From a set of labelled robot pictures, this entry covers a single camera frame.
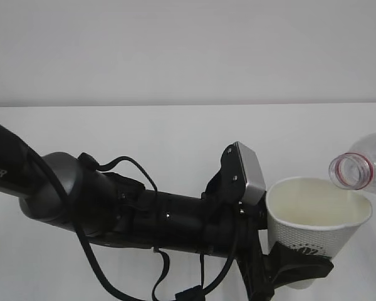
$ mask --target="paper cup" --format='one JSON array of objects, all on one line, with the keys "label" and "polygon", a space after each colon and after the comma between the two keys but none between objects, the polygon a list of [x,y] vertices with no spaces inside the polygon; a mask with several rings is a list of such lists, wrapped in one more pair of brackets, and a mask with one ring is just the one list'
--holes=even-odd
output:
[{"label": "paper cup", "polygon": [[[269,251],[276,243],[306,255],[333,258],[372,215],[370,201],[321,179],[293,177],[266,194]],[[307,288],[314,280],[290,284]]]}]

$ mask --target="white wall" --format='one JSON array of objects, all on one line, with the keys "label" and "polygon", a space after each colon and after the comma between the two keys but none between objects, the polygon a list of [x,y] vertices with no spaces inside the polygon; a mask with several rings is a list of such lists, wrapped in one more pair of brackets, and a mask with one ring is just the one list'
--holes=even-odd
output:
[{"label": "white wall", "polygon": [[376,0],[0,0],[0,105],[376,102]]},{"label": "white wall", "polygon": [[[327,177],[330,160],[376,131],[376,104],[169,107],[0,108],[0,123],[40,154],[85,151],[100,162],[136,158],[162,191],[199,196],[235,140],[258,154],[267,187],[290,176]],[[144,181],[130,165],[123,175]],[[303,291],[279,288],[273,301],[376,301],[376,197],[372,219],[334,260],[323,280]],[[94,247],[105,273],[127,293],[149,300],[161,271],[150,250]],[[172,268],[159,299],[198,284],[197,255],[171,252]],[[206,258],[209,283],[224,262]],[[236,266],[210,301],[245,301]],[[90,271],[73,233],[23,216],[0,194],[0,301],[114,300]]]}]

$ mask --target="bottle neck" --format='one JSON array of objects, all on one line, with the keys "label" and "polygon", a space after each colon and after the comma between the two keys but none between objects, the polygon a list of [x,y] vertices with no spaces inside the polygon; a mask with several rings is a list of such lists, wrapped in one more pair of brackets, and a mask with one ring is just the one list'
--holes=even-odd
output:
[{"label": "bottle neck", "polygon": [[347,152],[330,163],[329,176],[342,189],[360,190],[372,181],[373,166],[363,155]]}]

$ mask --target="white table surface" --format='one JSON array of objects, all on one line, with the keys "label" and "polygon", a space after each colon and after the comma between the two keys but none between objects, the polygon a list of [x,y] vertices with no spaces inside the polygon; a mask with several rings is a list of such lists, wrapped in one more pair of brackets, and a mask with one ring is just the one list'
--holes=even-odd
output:
[{"label": "white table surface", "polygon": [[[221,152],[240,140],[259,157],[267,187],[284,177],[327,177],[330,160],[360,136],[376,131],[376,104],[169,107],[0,108],[0,123],[40,154],[87,152],[108,162],[130,155],[162,191],[199,196],[219,169]],[[116,171],[143,182],[131,166]],[[306,290],[276,290],[274,301],[376,301],[376,197],[373,217],[335,258],[335,268]],[[150,250],[93,247],[119,289],[149,300],[162,260]],[[170,252],[159,298],[199,281],[199,257]],[[206,258],[206,282],[224,260]],[[234,264],[208,300],[246,299]],[[0,301],[114,300],[90,270],[76,236],[23,216],[0,193]]]}]

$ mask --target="black cable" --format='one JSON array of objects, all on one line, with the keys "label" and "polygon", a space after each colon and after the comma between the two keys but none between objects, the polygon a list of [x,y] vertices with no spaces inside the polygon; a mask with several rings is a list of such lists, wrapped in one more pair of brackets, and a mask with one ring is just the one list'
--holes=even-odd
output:
[{"label": "black cable", "polygon": [[100,265],[95,257],[95,254],[92,251],[92,248],[89,244],[89,241],[87,240],[85,233],[83,231],[83,228],[79,224],[79,222],[76,220],[74,214],[73,214],[73,208],[71,206],[70,199],[64,190],[63,185],[58,180],[56,174],[53,172],[53,170],[50,168],[50,166],[43,160],[41,156],[39,156],[34,150],[29,148],[30,158],[32,158],[33,162],[42,170],[43,174],[47,177],[50,184],[55,189],[56,193],[58,194],[61,202],[63,203],[64,207],[67,210],[67,213],[70,217],[70,221],[74,227],[75,233],[81,243],[81,246],[83,248],[83,251],[85,252],[86,258],[89,261],[90,266],[92,267],[92,270],[94,274],[96,275],[97,279],[99,280],[100,284],[103,286],[103,288],[113,297],[123,300],[123,301],[143,301],[134,297],[131,297],[123,292],[120,292],[117,290],[106,278],[105,274],[103,273],[102,269],[100,268]]},{"label": "black cable", "polygon": [[199,261],[201,262],[201,287],[205,284],[205,253],[201,252],[199,255]]},{"label": "black cable", "polygon": [[[120,157],[114,159],[113,161],[111,161],[111,162],[109,162],[109,163],[107,163],[105,165],[96,166],[96,170],[98,170],[98,171],[109,171],[109,170],[113,169],[114,167],[116,167],[117,164],[120,163],[120,162],[122,162],[122,161],[129,161],[129,162],[131,162],[147,178],[147,180],[149,181],[150,185],[152,185],[153,190],[155,191],[155,196],[154,196],[154,200],[153,200],[153,203],[152,203],[155,206],[156,200],[157,200],[157,195],[158,195],[157,186],[154,183],[154,181],[152,180],[152,178],[148,175],[148,173],[146,172],[146,170],[137,161],[135,161],[131,157],[120,156]],[[138,208],[136,206],[132,206],[132,205],[128,205],[128,206],[132,207],[132,208],[134,208],[136,210],[139,210],[139,211],[144,211],[144,209]]]},{"label": "black cable", "polygon": [[235,254],[237,250],[238,245],[238,238],[239,238],[239,227],[237,225],[238,223],[238,209],[234,208],[234,238],[231,245],[231,249],[229,250],[229,254],[226,260],[226,263],[224,264],[223,268],[220,271],[220,274],[213,280],[211,284],[209,284],[206,288],[203,289],[204,295],[207,295],[211,291],[213,291],[226,277],[229,269],[231,268],[231,265],[235,259]]}]

